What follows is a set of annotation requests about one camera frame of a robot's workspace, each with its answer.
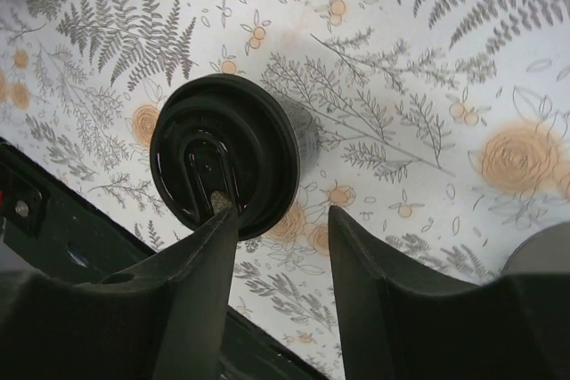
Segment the black coffee cup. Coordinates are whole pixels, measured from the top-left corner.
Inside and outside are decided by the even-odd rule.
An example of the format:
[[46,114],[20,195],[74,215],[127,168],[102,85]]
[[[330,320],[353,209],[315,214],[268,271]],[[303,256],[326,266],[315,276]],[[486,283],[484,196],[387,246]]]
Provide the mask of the black coffee cup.
[[316,165],[319,157],[319,128],[308,109],[286,97],[277,97],[286,113],[295,139],[300,159],[300,174],[305,177]]

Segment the black coffee cup lid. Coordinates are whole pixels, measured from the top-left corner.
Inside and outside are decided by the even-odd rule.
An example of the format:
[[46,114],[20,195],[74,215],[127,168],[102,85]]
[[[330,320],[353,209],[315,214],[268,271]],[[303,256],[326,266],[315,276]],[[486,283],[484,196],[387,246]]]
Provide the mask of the black coffee cup lid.
[[301,157],[284,108],[244,77],[210,74],[167,99],[150,148],[151,176],[171,213],[196,230],[220,192],[238,211],[240,240],[255,239],[289,211]]

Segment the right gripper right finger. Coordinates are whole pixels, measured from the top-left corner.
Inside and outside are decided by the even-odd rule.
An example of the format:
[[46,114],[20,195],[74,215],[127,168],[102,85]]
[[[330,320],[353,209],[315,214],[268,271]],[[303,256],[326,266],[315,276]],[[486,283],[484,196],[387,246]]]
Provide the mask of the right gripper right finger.
[[567,273],[479,286],[405,255],[340,207],[328,227],[347,378],[568,378]]

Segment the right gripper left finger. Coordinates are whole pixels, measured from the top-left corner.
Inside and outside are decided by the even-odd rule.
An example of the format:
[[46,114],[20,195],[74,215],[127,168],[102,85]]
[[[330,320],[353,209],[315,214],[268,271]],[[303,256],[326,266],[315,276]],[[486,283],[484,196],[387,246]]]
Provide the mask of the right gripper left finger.
[[99,283],[3,272],[2,378],[218,378],[237,240],[226,208]]

